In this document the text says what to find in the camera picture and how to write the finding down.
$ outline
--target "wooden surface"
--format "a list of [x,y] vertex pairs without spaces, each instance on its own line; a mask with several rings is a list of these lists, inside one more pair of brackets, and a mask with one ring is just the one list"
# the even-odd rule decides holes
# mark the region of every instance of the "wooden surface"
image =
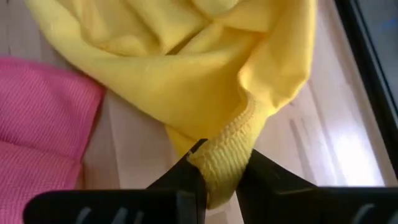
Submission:
[[[22,0],[0,0],[0,55],[72,69],[40,34]],[[312,76],[271,117],[256,149],[318,185],[396,185],[333,1],[320,0]],[[163,125],[106,95],[81,175],[86,189],[144,188],[176,161]],[[242,223],[236,197],[207,223]]]

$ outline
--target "pink towel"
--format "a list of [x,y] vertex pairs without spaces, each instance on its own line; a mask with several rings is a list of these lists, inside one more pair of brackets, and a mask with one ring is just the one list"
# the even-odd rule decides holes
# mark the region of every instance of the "pink towel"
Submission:
[[37,194],[73,188],[102,97],[76,73],[0,58],[0,224],[22,223]]

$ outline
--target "yellow cloth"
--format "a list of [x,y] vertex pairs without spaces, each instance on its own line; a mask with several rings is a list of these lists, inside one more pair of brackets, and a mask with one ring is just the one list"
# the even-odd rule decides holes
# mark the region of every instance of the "yellow cloth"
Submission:
[[50,43],[166,125],[227,201],[265,120],[310,71],[315,0],[27,0]]

